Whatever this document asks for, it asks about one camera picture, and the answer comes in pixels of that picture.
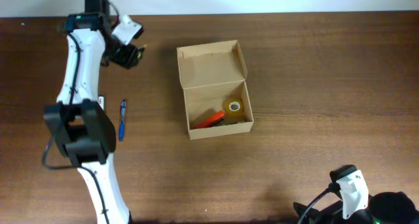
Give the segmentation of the yellow correction tape dispenser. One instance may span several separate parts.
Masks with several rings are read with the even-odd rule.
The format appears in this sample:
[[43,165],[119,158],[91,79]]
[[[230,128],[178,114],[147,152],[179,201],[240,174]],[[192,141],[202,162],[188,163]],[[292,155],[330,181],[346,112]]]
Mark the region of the yellow correction tape dispenser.
[[138,48],[137,50],[137,59],[140,60],[143,57],[143,53],[145,52],[145,49],[147,48],[147,45],[144,44],[142,47]]

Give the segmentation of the brown cardboard box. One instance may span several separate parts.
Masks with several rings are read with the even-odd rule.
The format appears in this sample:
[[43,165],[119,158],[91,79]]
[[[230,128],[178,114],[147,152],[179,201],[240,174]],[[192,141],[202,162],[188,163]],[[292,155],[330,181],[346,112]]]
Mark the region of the brown cardboard box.
[[[179,47],[177,65],[191,140],[251,131],[254,118],[246,84],[248,71],[239,41]],[[231,98],[243,101],[243,116],[226,114],[225,102]],[[218,111],[225,112],[221,122],[209,128],[194,128]]]

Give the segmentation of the yellow tape roll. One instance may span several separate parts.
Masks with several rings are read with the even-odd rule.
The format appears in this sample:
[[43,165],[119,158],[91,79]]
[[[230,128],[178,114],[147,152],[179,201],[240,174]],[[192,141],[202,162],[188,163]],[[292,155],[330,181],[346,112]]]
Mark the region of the yellow tape roll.
[[241,117],[244,115],[244,104],[240,98],[231,98],[225,102],[225,111],[228,116]]

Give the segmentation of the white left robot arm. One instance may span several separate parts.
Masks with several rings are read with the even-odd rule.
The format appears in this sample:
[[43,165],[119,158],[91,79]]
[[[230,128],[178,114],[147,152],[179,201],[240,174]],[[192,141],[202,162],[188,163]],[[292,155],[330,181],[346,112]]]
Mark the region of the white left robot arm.
[[[49,170],[76,169],[90,193],[98,223],[131,223],[132,215],[120,192],[114,166],[117,135],[99,104],[101,61],[129,69],[137,65],[144,48],[131,44],[143,26],[128,15],[115,27],[104,13],[68,16],[65,22],[68,57],[64,83],[56,103],[45,107],[44,120],[51,133],[42,155]],[[52,145],[69,159],[65,166],[49,165]]]

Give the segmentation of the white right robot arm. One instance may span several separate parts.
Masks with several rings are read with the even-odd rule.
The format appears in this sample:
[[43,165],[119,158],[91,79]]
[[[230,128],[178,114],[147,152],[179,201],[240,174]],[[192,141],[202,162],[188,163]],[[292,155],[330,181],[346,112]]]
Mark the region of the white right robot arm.
[[[298,224],[366,223],[418,224],[418,209],[404,192],[370,195],[361,170],[347,164],[329,173],[331,182],[308,205],[295,202]],[[333,193],[340,200],[317,210],[314,205]]]

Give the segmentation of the blue white marker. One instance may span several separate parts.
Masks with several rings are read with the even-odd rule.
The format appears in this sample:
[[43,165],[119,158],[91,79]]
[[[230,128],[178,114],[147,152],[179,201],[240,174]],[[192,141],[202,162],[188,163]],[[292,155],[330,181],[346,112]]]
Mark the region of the blue white marker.
[[105,97],[103,95],[98,96],[98,103],[100,107],[105,110]]

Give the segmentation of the blue pen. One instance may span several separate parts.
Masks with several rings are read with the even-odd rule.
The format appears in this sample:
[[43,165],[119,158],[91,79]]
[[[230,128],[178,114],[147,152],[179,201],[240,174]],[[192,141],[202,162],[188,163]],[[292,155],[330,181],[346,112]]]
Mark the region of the blue pen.
[[125,118],[126,118],[126,100],[123,99],[120,104],[120,121],[118,128],[118,140],[122,142],[125,133]]

